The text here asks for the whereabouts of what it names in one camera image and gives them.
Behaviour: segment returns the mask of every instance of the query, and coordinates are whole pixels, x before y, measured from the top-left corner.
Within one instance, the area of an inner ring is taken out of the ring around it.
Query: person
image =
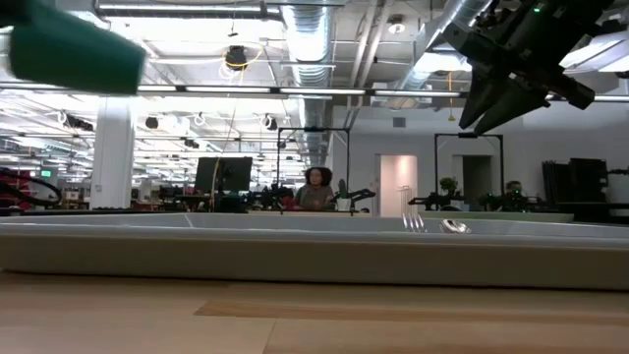
[[[334,197],[334,192],[330,187],[332,171],[325,167],[312,167],[306,171],[305,176],[306,185],[297,191],[293,209],[324,209]]]
[[[520,181],[510,181],[506,185],[507,190],[506,193],[522,193],[522,183]]]

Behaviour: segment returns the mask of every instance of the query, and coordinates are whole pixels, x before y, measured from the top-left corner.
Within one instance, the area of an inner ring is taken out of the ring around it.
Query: lamp
[[[406,29],[403,24],[404,15],[391,15],[387,23],[389,24],[389,33],[398,34]]]

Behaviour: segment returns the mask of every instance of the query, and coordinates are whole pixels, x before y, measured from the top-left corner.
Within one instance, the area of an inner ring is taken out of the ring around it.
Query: green object
[[[9,60],[22,80],[99,93],[136,94],[145,52],[116,33],[30,1],[30,23],[11,34]]]
[[[448,193],[448,196],[452,196],[459,187],[459,182],[454,177],[443,177],[439,180],[439,185],[442,190]]]
[[[347,199],[347,183],[344,179],[338,181],[338,197],[340,199]]]

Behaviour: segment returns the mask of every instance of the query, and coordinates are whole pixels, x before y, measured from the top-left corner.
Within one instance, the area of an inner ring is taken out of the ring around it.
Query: cable
[[[245,69],[243,69],[240,72],[240,80],[238,82],[238,86],[241,86],[243,84],[244,78],[245,78]],[[229,138],[234,128],[234,121],[235,121],[234,118],[236,117],[237,107],[238,107],[238,98],[236,98],[236,103],[234,104],[234,111],[232,113],[232,119],[229,122],[229,130],[227,131],[227,138],[225,138],[225,144],[223,145],[223,148],[221,149],[220,154],[218,154],[218,158],[216,158],[216,164],[214,165],[214,173],[212,175],[212,189],[211,189],[211,194],[209,195],[209,207],[212,211],[216,210],[215,204],[214,204],[214,193],[216,191],[216,174],[218,173],[220,159],[223,156],[223,153],[225,153],[225,150],[227,149],[227,145],[229,144]]]
[[[262,55],[262,52],[264,51],[264,45],[262,43],[258,43],[258,42],[238,42],[238,43],[233,43],[230,46],[233,45],[238,45],[241,44],[243,46],[245,46],[245,44],[255,44],[255,45],[259,45],[259,51],[256,54],[256,57],[254,57],[254,59],[243,63],[243,64],[238,64],[238,63],[230,63],[227,61],[227,54],[229,53],[229,51],[224,51],[223,55],[222,55],[222,64],[218,67],[218,76],[223,79],[223,80],[231,80],[233,78],[235,78],[238,75],[237,71],[234,71],[231,68],[245,68],[250,64],[253,64],[257,61],[257,59],[259,59],[259,57]]]
[[[19,180],[29,181],[34,184],[44,186],[55,194],[55,196],[57,197],[57,200],[56,201],[41,200],[41,199],[28,196],[24,194],[22,191],[20,191],[18,188],[13,187],[10,184],[6,182],[2,182],[2,181],[0,181],[0,193],[11,195],[17,198],[18,200],[20,200],[21,202],[27,202],[34,206],[54,207],[54,206],[58,206],[61,203],[61,198],[62,198],[61,191],[57,187],[51,185],[50,183],[46,181],[43,181],[37,178],[32,178],[29,176],[21,176],[19,174],[15,174],[13,172],[10,172],[8,168],[0,169],[0,176],[15,178],[18,181]]]

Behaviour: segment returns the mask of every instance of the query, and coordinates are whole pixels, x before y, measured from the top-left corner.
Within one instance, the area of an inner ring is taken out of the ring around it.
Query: silver duct
[[[434,44],[435,40],[452,22],[474,24],[476,16],[486,9],[491,0],[449,0],[443,9],[443,15],[431,23],[424,24],[416,37],[415,53],[417,62],[406,73],[404,79],[401,80],[397,89],[403,90],[419,90],[428,78],[430,72],[423,72],[418,68],[417,63],[420,61],[424,53]],[[400,108],[405,98],[391,98],[384,104],[389,108]]]
[[[282,21],[279,7],[256,5],[200,5],[146,1],[92,0],[94,13],[104,18],[235,19]]]
[[[305,63],[326,62],[330,54],[333,9],[325,6],[283,6],[281,10],[287,27],[287,45],[291,60]],[[294,66],[293,77],[299,87],[326,88],[330,84],[330,69]],[[299,110],[303,127],[331,126],[331,112],[326,100],[301,99]],[[311,165],[323,165],[329,134],[305,133],[304,138],[304,148]]]

